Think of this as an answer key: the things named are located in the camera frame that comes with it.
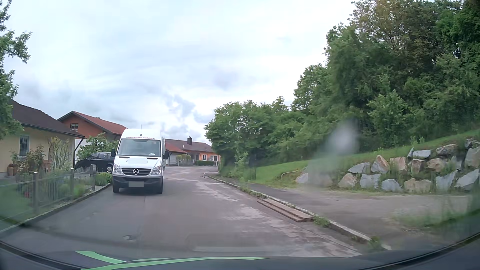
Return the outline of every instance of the wooden plank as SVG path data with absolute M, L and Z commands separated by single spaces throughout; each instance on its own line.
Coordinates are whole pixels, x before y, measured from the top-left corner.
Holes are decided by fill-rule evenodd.
M 292 219 L 292 220 L 296 221 L 296 222 L 306 222 L 305 219 L 302 219 L 302 218 L 299 218 L 299 217 L 297 217 L 297 216 L 295 216 L 295 215 L 292 215 L 291 213 L 289 213 L 289 212 L 287 212 L 287 211 L 285 211 L 285 210 L 283 210 L 283 209 L 281 209 L 281 208 L 278 208 L 278 207 L 276 207 L 275 205 L 272 205 L 272 204 L 270 204 L 270 203 L 268 203 L 268 202 L 265 202 L 265 201 L 263 201 L 263 200 L 258 200 L 257 202 L 260 203 L 261 205 L 264 205 L 264 206 L 270 208 L 271 210 L 273 210 L 273 211 L 275 211 L 275 212 L 278 212 L 278 213 L 286 216 L 286 217 L 289 218 L 289 219 Z
M 305 219 L 306 221 L 312 221 L 313 220 L 313 217 L 309 214 L 306 214 L 302 211 L 299 211 L 299 210 L 296 210 L 294 208 L 291 208 L 291 207 L 288 207 L 282 203 L 279 203 L 277 201 L 274 201 L 272 199 L 265 199 L 264 200 L 265 202 L 271 204 L 271 205 L 274 205 L 275 207 L 278 207 L 286 212 L 289 212 L 290 214 L 294 215 L 294 216 L 297 216 L 301 219 Z

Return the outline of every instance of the van grille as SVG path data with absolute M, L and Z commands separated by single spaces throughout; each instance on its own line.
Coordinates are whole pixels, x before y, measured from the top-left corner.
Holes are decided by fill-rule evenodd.
M 138 174 L 133 174 L 133 170 L 138 169 Z M 125 175 L 134 175 L 134 176 L 146 176 L 150 174 L 151 169 L 142 169 L 142 168 L 122 168 L 122 173 Z

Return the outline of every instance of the road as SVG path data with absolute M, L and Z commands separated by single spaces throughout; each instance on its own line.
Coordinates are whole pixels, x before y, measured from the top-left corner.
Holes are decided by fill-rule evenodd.
M 359 246 L 312 222 L 296 223 L 228 185 L 212 167 L 167 167 L 162 195 L 111 188 L 1 240 L 75 261 L 75 250 L 112 258 L 350 257 Z

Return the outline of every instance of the van side mirror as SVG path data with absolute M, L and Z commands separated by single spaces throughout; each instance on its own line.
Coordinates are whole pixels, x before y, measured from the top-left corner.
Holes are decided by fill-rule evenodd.
M 165 154 L 163 154 L 163 159 L 168 160 L 168 158 L 170 157 L 171 154 L 172 153 L 170 151 L 165 150 Z

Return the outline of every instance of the fence post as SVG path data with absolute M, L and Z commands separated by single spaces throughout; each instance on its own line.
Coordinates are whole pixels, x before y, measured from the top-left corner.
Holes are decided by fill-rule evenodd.
M 39 214 L 39 209 L 38 209 L 38 172 L 33 173 L 33 213 L 35 215 Z
M 73 200 L 73 186 L 74 186 L 74 183 L 73 183 L 73 177 L 75 176 L 75 169 L 74 168 L 70 168 L 70 199 Z
M 90 175 L 92 176 L 92 191 L 95 191 L 95 176 L 96 176 L 96 165 L 90 165 Z

